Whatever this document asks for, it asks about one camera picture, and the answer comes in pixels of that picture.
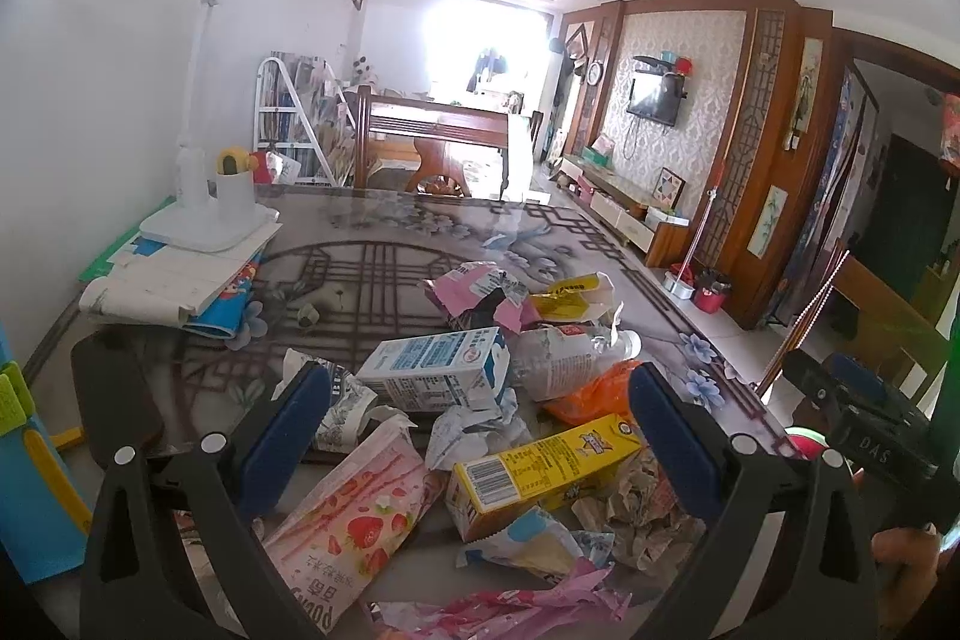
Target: television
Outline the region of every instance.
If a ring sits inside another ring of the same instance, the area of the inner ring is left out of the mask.
[[[683,92],[683,75],[675,71],[664,71],[663,67],[650,68],[649,71],[641,68],[646,66],[647,64],[637,64],[640,71],[634,72],[627,112],[673,127],[677,124],[680,102],[686,97]]]

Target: dining table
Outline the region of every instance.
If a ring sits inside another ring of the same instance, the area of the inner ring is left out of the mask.
[[[250,326],[259,321],[256,327],[241,329],[239,338],[227,345],[185,330],[112,326],[136,353],[160,409],[161,451],[189,448],[208,432],[229,434],[258,396],[270,393],[281,380],[288,348],[355,371],[382,340],[449,330],[425,295],[424,281],[464,262],[491,261],[531,292],[578,275],[608,275],[617,301],[623,302],[621,328],[640,335],[640,359],[654,362],[681,399],[693,401],[688,374],[698,367],[721,391],[724,403],[710,411],[725,432],[747,432],[770,452],[796,454],[774,415],[671,305],[669,294],[640,258],[579,210],[314,186],[259,186],[257,200],[278,210],[282,226],[267,245],[253,281],[245,317]],[[299,317],[306,305],[320,316],[315,322]],[[50,432],[80,426],[70,351],[101,328],[74,300],[27,362],[32,395]],[[422,443],[430,424],[422,419],[416,423],[424,432],[415,442]],[[280,504],[264,518],[268,531],[328,474],[335,462],[328,456],[308,452]],[[93,507],[103,472],[88,448],[80,445],[64,453],[64,461]],[[361,600],[445,605],[477,591],[544,588],[543,581],[520,569],[488,562],[455,568],[461,546],[443,501],[438,501]],[[621,623],[602,627],[611,640],[631,637],[664,592],[662,584],[645,581],[637,572],[625,574],[621,582],[632,591],[632,607]],[[79,637],[79,573],[56,576],[32,590],[64,634]],[[229,623],[222,608],[214,605],[214,613]],[[599,629],[597,624],[560,627],[549,637],[588,637]],[[376,634],[354,603],[329,636]]]

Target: green clip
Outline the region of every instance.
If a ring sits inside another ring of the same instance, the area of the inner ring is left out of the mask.
[[[10,385],[13,386],[13,393],[16,394],[16,398],[20,401],[20,406],[23,408],[23,414],[27,418],[32,417],[34,413],[37,412],[37,405],[34,404],[34,397],[30,394],[30,389],[27,388],[27,381],[23,379],[23,372],[20,371],[20,365],[17,362],[7,362],[0,368],[0,374],[6,375],[10,380]]]
[[[23,405],[13,392],[13,385],[7,375],[0,375],[0,437],[19,429],[27,422]]]

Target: hand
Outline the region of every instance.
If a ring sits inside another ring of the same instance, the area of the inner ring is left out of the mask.
[[[880,627],[901,629],[928,598],[937,584],[940,544],[932,524],[926,530],[890,528],[874,535],[874,559],[904,565],[904,571],[880,594]]]

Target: white ladder shelf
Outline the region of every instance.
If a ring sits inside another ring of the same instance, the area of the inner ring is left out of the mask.
[[[294,105],[292,107],[272,107],[272,106],[261,106],[260,101],[263,97],[263,82],[267,73],[267,67],[270,64],[277,64],[278,73],[280,78],[283,80],[284,87],[286,88],[288,94],[293,100]],[[340,100],[344,103],[344,106],[347,107],[347,117],[349,118],[350,124],[353,128],[356,129],[356,121],[353,119],[353,114],[349,111],[349,105],[347,104],[347,98],[344,96],[343,90],[340,88],[340,83],[337,82],[337,76],[333,73],[333,69],[330,68],[330,64],[326,61],[323,62],[323,69],[330,75],[333,80],[333,84],[336,85],[337,94],[339,95]],[[260,67],[256,70],[256,95],[253,98],[253,149],[254,150],[265,150],[270,148],[275,148],[278,151],[282,150],[293,150],[293,149],[312,149],[314,154],[317,156],[317,160],[320,162],[320,171],[323,172],[321,175],[312,176],[312,177],[298,177],[296,181],[299,183],[308,183],[311,185],[328,185],[342,187],[343,182],[339,182],[336,177],[333,175],[333,170],[330,169],[328,160],[323,154],[323,148],[320,147],[320,143],[317,140],[317,135],[314,133],[313,127],[310,125],[309,118],[306,116],[304,111],[304,105],[301,104],[299,100],[299,95],[296,94],[296,89],[294,88],[293,80],[290,79],[290,73],[287,71],[286,66],[283,65],[283,61],[277,57],[264,58],[260,63]],[[296,115],[296,121],[304,127],[304,132],[306,137],[309,139],[309,142],[278,142],[277,140],[264,139],[264,130],[263,130],[263,116],[270,114],[288,114]]]

